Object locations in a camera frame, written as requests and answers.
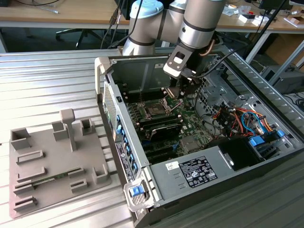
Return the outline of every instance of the blue cable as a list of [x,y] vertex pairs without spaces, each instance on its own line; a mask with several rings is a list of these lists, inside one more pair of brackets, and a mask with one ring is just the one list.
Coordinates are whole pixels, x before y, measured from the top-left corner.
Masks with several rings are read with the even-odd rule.
[[[260,125],[260,127],[261,127],[261,129],[262,129],[262,131],[263,131],[264,133],[267,133],[267,132],[268,132],[268,130],[261,124],[261,121],[260,121],[260,119],[258,118],[258,116],[257,116],[256,114],[254,114],[254,113],[252,113],[252,112],[246,112],[246,113],[252,114],[252,115],[256,118],[256,120],[258,121],[258,124]],[[242,115],[242,118],[241,118],[241,119],[242,119],[242,124],[243,124],[243,126],[244,126],[247,130],[251,131],[251,132],[253,133],[253,135],[256,135],[256,133],[255,133],[252,129],[248,128],[248,127],[246,126],[246,124],[245,124],[244,116],[245,116],[246,113],[244,113],[244,114]]]

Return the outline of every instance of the metal table surface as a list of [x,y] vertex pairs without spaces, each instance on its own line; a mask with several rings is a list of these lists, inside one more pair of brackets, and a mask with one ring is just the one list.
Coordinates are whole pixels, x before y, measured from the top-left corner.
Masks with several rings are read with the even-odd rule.
[[[117,50],[89,50],[0,56],[0,227],[133,227],[94,91],[94,59],[116,55]],[[74,109],[76,119],[94,121],[112,184],[11,219],[10,129],[49,129],[59,120],[58,111],[66,108]]]
[[[0,55],[0,227],[133,228],[122,186],[94,91],[94,59],[118,55],[117,50],[16,53]],[[233,59],[251,80],[254,70]],[[293,119],[284,100],[278,107]],[[113,183],[20,218],[9,217],[10,129],[30,132],[51,128],[62,108],[74,108],[76,118],[91,117],[107,159]],[[300,120],[294,123],[301,127]],[[238,186],[151,228],[302,228],[304,227],[304,153],[261,178]]]

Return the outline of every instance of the cardboard box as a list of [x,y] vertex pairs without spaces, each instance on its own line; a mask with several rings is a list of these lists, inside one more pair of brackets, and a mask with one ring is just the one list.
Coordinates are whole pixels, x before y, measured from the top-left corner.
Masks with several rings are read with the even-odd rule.
[[296,25],[303,25],[304,24],[304,15],[303,14],[297,14],[287,17],[288,20]]

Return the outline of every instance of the motherboard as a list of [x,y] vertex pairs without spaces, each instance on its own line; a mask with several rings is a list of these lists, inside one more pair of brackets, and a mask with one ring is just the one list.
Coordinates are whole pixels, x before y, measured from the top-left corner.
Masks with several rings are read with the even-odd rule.
[[197,152],[214,139],[191,104],[193,100],[162,99],[127,103],[127,110],[150,163]]

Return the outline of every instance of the metal bracket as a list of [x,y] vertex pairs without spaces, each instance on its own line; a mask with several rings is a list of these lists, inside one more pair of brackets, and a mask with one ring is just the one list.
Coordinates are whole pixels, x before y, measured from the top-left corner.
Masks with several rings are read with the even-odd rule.
[[100,94],[100,75],[107,74],[111,68],[112,64],[109,57],[98,57],[94,62],[95,69],[95,91],[96,94]]

